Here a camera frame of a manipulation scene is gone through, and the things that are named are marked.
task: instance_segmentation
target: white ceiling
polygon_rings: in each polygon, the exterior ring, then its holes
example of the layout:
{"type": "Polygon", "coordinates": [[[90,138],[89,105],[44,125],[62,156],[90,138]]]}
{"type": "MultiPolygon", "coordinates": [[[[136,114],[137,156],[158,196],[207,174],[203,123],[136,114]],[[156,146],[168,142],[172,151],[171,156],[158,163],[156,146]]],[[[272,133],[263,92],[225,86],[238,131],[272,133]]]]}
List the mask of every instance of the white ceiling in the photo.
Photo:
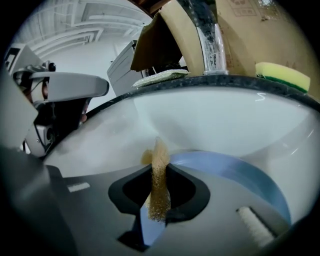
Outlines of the white ceiling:
{"type": "Polygon", "coordinates": [[[128,0],[47,0],[21,26],[14,43],[45,57],[66,47],[138,38],[151,18],[128,0]]]}

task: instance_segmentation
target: white sticker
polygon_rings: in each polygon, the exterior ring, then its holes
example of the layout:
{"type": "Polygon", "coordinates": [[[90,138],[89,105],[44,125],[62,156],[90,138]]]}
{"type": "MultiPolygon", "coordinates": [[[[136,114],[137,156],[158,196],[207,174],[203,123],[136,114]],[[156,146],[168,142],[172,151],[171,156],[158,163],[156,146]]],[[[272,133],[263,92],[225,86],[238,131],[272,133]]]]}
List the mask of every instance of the white sticker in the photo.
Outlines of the white sticker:
{"type": "Polygon", "coordinates": [[[80,190],[84,190],[84,189],[87,189],[87,188],[90,188],[90,185],[88,183],[86,183],[86,182],[68,186],[68,189],[69,189],[69,191],[71,193],[72,192],[77,192],[77,191],[80,191],[80,190]]]}

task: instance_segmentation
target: dish sponge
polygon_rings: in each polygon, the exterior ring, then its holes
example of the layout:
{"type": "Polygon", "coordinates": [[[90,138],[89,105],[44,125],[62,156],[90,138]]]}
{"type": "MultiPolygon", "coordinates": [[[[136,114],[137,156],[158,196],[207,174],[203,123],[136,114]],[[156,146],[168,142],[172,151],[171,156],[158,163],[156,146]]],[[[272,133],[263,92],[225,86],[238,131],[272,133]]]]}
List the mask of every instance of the dish sponge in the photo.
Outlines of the dish sponge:
{"type": "Polygon", "coordinates": [[[255,65],[255,73],[259,78],[265,78],[307,93],[310,87],[310,77],[292,68],[279,64],[260,62],[255,65]]]}

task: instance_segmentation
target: countertop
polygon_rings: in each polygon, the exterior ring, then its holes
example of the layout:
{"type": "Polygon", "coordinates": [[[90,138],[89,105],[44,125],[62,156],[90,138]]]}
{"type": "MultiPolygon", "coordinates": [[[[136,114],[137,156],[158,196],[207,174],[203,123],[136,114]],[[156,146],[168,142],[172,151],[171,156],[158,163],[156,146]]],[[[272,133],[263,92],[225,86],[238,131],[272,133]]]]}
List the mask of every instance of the countertop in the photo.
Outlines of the countertop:
{"type": "Polygon", "coordinates": [[[100,111],[131,97],[161,90],[183,89],[188,87],[228,87],[266,92],[298,101],[320,113],[319,102],[311,98],[308,94],[279,82],[242,75],[202,75],[159,82],[146,87],[138,88],[135,91],[127,92],[98,106],[97,108],[88,112],[86,115],[89,119],[100,111]]]}

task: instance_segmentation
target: gray plastic cover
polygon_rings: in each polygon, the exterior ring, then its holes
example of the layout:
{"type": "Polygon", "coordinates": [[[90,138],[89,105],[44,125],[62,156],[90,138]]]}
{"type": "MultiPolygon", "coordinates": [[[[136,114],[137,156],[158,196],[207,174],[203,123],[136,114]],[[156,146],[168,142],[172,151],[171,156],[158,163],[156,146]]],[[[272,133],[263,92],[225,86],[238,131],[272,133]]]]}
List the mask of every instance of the gray plastic cover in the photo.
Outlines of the gray plastic cover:
{"type": "Polygon", "coordinates": [[[109,91],[107,80],[89,74],[37,72],[30,79],[49,78],[48,101],[62,102],[104,96],[109,91]]]}

